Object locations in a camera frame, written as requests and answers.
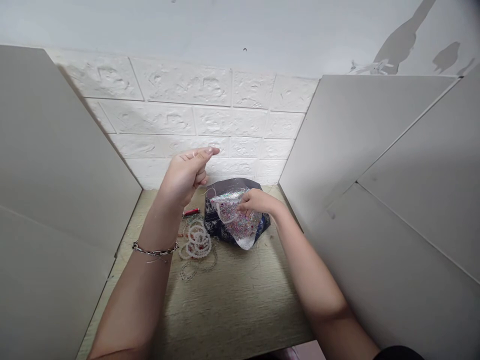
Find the plastic bag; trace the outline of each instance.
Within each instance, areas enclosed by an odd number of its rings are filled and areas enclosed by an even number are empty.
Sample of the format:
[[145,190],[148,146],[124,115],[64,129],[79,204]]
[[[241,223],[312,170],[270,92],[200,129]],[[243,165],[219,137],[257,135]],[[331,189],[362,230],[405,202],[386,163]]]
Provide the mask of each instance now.
[[205,228],[210,236],[249,250],[270,226],[267,213],[252,211],[246,216],[237,211],[244,193],[262,189],[260,184],[242,177],[218,181],[205,194]]

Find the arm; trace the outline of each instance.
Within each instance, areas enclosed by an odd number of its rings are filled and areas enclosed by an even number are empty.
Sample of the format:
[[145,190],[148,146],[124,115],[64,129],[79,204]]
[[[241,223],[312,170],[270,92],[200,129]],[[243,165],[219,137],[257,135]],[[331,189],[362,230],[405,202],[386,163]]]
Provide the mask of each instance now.
[[[186,206],[201,184],[205,165],[217,148],[175,156],[145,218],[138,245],[145,250],[171,249]],[[172,255],[157,261],[134,251],[101,317],[89,359],[146,359],[164,306]]]
[[357,322],[340,288],[287,207],[252,189],[238,210],[270,213],[290,267],[293,284],[311,328],[328,360],[372,360],[380,351]]

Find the chain bracelet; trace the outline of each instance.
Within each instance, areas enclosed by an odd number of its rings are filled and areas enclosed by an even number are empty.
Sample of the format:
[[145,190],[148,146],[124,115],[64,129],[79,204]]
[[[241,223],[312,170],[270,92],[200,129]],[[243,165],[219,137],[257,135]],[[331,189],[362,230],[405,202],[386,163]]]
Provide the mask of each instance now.
[[146,254],[146,255],[150,255],[150,256],[153,256],[153,257],[157,257],[157,258],[160,258],[164,255],[169,255],[171,253],[173,253],[175,250],[177,250],[179,248],[179,243],[178,242],[175,242],[175,245],[173,248],[171,249],[168,249],[168,250],[165,250],[165,251],[160,251],[160,250],[157,250],[157,251],[147,251],[147,250],[144,250],[142,249],[140,246],[139,246],[139,242],[138,241],[135,241],[133,243],[133,245],[131,246],[131,248],[133,249],[133,251],[138,251],[139,253],[142,253],[142,254]]

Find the red object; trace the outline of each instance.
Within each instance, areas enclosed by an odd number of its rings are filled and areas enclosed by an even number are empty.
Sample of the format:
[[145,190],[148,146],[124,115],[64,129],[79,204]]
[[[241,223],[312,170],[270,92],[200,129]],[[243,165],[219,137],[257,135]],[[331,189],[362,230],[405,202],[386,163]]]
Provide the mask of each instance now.
[[199,214],[199,213],[200,213],[200,209],[196,208],[196,209],[184,211],[183,216],[186,217],[186,216],[195,215],[195,214]]

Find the wooden table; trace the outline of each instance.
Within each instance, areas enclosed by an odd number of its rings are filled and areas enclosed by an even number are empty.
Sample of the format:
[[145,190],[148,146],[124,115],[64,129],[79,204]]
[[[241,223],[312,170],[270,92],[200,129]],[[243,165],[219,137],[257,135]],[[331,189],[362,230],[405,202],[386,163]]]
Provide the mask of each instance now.
[[[285,201],[277,186],[263,190]],[[186,209],[204,210],[205,189]],[[97,326],[139,238],[156,191],[143,191],[121,242],[118,257],[88,327],[77,359],[86,359]],[[186,239],[179,238],[179,243]],[[275,224],[249,251],[219,242],[211,271],[180,277],[188,262],[173,256],[165,316],[154,339],[153,359],[247,359],[313,340],[293,287]],[[212,264],[211,253],[201,266]]]

